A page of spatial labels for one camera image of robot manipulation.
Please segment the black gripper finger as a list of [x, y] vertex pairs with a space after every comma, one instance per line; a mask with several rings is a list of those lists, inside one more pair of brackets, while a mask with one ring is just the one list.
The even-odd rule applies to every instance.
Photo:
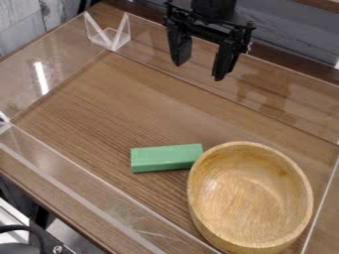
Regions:
[[193, 38], [187, 26], [174, 20], [169, 20], [167, 37], [171, 60], [175, 66], [181, 66], [191, 58], [193, 53]]
[[234, 70], [241, 52], [235, 41], [223, 40], [221, 42], [213, 68], [213, 77], [215, 81], [223, 80], [226, 75]]

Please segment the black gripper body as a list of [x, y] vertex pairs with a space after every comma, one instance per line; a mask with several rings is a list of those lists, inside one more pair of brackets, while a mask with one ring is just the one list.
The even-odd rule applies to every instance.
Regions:
[[167, 21], [185, 24], [191, 37], [219, 44], [233, 40], [238, 45], [251, 41], [255, 23], [237, 12], [238, 0], [167, 0]]

